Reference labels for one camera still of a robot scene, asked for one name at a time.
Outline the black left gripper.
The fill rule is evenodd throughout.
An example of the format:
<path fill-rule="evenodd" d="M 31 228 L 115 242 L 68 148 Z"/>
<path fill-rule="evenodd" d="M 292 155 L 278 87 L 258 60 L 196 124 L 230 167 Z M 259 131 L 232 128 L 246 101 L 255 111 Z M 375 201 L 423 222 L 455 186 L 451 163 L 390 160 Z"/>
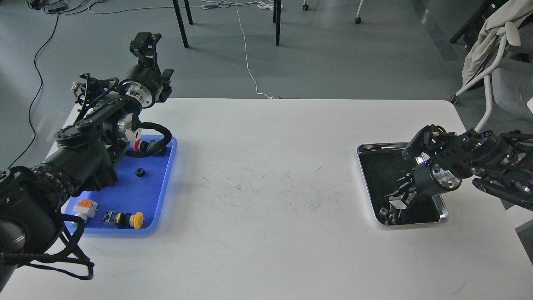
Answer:
<path fill-rule="evenodd" d="M 166 102 L 172 93 L 171 76 L 174 70 L 166 68 L 161 73 L 157 63 L 157 44 L 161 38 L 160 33 L 136 34 L 131 41 L 130 51 L 137 57 L 138 63 L 119 83 L 120 93 L 136 99 L 143 109 Z"/>

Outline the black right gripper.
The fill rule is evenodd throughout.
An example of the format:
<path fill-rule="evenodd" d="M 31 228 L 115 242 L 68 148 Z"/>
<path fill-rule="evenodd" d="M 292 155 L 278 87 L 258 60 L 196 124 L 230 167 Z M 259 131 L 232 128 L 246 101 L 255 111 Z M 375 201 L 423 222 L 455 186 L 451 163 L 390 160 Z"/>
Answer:
<path fill-rule="evenodd" d="M 405 175 L 397 183 L 398 188 L 384 198 L 390 205 L 402 210 L 414 207 L 421 194 L 434 196 L 457 190 L 461 179 L 436 162 L 421 162 L 415 167 L 413 175 Z"/>

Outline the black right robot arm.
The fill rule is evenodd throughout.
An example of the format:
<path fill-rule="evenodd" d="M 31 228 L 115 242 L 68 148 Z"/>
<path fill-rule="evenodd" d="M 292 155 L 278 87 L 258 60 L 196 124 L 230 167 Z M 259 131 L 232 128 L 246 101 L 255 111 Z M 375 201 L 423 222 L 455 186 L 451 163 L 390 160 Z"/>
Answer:
<path fill-rule="evenodd" d="M 532 209 L 532 135 L 519 130 L 497 135 L 469 129 L 458 135 L 442 126 L 427 125 L 407 144 L 402 158 L 429 158 L 398 180 L 398 189 L 385 196 L 396 209 L 407 209 L 418 195 L 440 195 L 457 190 L 473 178 L 482 192 Z"/>

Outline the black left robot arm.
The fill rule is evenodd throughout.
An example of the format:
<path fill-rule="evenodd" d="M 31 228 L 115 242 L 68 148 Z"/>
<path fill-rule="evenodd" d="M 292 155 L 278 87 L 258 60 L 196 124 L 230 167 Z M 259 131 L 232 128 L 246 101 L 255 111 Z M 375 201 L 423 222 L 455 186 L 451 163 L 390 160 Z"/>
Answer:
<path fill-rule="evenodd" d="M 62 270 L 65 275 L 93 278 L 95 264 L 78 245 L 85 220 L 62 213 L 61 207 L 84 191 L 114 184 L 124 156 L 143 159 L 171 141 L 169 129 L 139 120 L 143 109 L 165 102 L 172 92 L 174 71 L 161 71 L 157 63 L 160 39 L 158 33 L 137 33 L 130 51 L 138 62 L 125 80 L 81 74 L 86 81 L 76 100 L 81 108 L 72 125 L 57 131 L 57 151 L 34 167 L 1 172 L 2 288 L 19 267 L 53 270 L 57 262 L 88 270 L 87 275 Z"/>

